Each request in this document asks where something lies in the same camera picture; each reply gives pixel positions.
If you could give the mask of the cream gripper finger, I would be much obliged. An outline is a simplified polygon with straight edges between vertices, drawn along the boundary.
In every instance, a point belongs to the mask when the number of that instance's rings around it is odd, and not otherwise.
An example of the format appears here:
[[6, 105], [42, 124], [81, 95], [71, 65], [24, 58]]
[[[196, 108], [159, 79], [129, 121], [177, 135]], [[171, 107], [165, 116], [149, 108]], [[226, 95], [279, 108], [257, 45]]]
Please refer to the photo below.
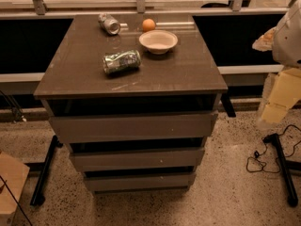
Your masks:
[[288, 111], [301, 100], [301, 70], [290, 68], [278, 73], [263, 107], [261, 119], [279, 123]]
[[272, 44], [274, 40], [275, 28], [272, 27], [261, 35], [257, 40], [252, 44], [252, 48], [257, 51], [266, 52], [272, 50]]

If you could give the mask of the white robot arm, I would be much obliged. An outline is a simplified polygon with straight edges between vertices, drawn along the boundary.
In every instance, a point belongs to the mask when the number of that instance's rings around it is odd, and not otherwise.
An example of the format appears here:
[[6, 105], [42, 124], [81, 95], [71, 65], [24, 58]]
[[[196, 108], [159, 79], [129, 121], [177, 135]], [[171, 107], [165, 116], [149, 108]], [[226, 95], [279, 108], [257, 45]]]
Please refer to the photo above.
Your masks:
[[271, 51], [283, 69], [265, 79], [258, 122], [276, 124], [301, 100], [301, 0], [296, 0], [277, 25], [252, 44], [257, 51]]

